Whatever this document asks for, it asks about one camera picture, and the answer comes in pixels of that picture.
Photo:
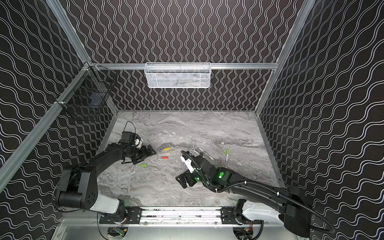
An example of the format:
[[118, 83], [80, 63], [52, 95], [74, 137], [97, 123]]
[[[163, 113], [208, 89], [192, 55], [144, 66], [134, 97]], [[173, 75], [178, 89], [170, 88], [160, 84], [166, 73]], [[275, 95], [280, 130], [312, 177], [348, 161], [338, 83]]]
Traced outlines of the white pen green tip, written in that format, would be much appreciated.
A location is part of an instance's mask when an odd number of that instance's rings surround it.
[[226, 155], [225, 168], [228, 167], [228, 159], [229, 159], [229, 155], [228, 156]]

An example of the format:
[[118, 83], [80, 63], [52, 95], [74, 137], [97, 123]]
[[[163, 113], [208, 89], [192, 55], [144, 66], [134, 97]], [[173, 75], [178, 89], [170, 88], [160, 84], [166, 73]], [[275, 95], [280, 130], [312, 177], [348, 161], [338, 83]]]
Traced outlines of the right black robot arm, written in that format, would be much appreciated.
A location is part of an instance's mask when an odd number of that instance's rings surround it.
[[242, 195], [253, 202], [263, 203], [279, 212], [278, 217], [291, 233], [308, 238], [310, 236], [311, 213], [304, 192], [297, 187], [278, 188], [248, 179], [233, 170], [215, 167], [203, 154], [194, 156], [190, 152], [181, 152], [181, 160], [187, 170], [176, 180], [185, 189], [196, 183], [214, 193], [231, 192]]

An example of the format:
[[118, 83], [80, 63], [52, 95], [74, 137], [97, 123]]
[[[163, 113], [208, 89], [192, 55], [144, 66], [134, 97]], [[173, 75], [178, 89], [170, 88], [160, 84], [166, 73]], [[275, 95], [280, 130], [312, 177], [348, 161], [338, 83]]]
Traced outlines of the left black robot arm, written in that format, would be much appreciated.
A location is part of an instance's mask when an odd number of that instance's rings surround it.
[[128, 158], [131, 164], [136, 165], [156, 154], [150, 145], [138, 149], [127, 143], [110, 144], [88, 163], [63, 169], [53, 192], [53, 204], [55, 207], [101, 213], [115, 223], [123, 223], [127, 219], [124, 201], [101, 194], [97, 178], [115, 162]]

